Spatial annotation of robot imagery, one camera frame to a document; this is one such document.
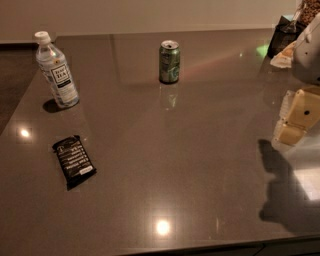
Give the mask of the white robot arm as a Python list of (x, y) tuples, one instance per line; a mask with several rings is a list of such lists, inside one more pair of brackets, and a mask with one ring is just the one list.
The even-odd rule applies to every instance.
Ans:
[(306, 84), (286, 92), (273, 133), (274, 147), (293, 147), (320, 120), (320, 13), (270, 64), (291, 68), (293, 76)]

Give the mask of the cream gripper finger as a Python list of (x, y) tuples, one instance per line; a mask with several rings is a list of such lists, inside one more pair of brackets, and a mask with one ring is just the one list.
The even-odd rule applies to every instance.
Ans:
[(294, 146), (320, 120), (320, 87), (288, 90), (283, 98), (272, 142)]

